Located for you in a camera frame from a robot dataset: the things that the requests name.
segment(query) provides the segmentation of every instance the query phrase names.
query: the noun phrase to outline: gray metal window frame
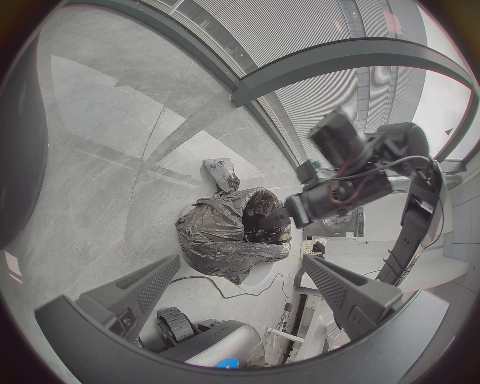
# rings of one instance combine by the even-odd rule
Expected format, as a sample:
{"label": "gray metal window frame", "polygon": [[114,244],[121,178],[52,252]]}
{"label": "gray metal window frame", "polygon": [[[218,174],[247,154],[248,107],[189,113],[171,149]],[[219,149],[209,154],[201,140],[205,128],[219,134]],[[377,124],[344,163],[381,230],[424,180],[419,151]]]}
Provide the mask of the gray metal window frame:
{"label": "gray metal window frame", "polygon": [[298,81],[340,70],[371,66],[420,68],[459,81],[472,89],[472,94],[460,125],[436,157],[439,161],[445,160],[465,136],[479,105],[471,77],[463,68],[433,49],[405,40],[363,37],[321,44],[286,55],[239,78],[196,36],[157,9],[131,0],[69,0],[66,4],[95,5],[121,12],[178,44],[232,91],[233,104],[237,107],[245,106],[257,118],[294,168],[299,165],[299,161],[257,98]]}

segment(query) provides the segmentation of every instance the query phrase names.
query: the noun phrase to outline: black garbage bag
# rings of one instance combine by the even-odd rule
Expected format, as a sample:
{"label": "black garbage bag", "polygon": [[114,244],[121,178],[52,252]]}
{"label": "black garbage bag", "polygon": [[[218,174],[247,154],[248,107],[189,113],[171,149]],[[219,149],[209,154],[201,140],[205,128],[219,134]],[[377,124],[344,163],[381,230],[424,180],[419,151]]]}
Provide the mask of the black garbage bag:
{"label": "black garbage bag", "polygon": [[184,259],[198,272],[241,284],[252,265],[274,263],[289,255],[290,225],[258,227],[260,219],[283,206],[268,189],[215,193],[193,205],[175,226]]}

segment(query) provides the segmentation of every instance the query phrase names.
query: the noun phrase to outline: marble floor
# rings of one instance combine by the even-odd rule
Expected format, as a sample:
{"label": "marble floor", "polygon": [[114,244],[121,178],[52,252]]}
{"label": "marble floor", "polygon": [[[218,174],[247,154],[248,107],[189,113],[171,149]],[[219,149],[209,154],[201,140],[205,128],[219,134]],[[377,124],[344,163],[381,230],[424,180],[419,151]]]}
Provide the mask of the marble floor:
{"label": "marble floor", "polygon": [[[240,189],[263,186],[284,199],[295,173],[275,143],[229,90],[193,57],[148,27],[114,12],[71,6],[43,27],[38,76],[49,134],[48,164],[32,218],[5,251],[21,276],[0,288],[37,352],[66,382],[76,379],[51,350],[33,311],[59,294],[73,298],[160,258],[181,253],[175,221],[214,185],[202,160],[229,157]],[[292,298],[301,235],[275,264]],[[198,275],[182,262],[176,277]],[[242,293],[214,278],[225,295]],[[193,322],[252,324],[263,336],[283,312],[282,279],[259,297],[223,300],[206,280],[170,286],[157,305],[179,307]],[[154,319],[141,335],[152,336]]]}

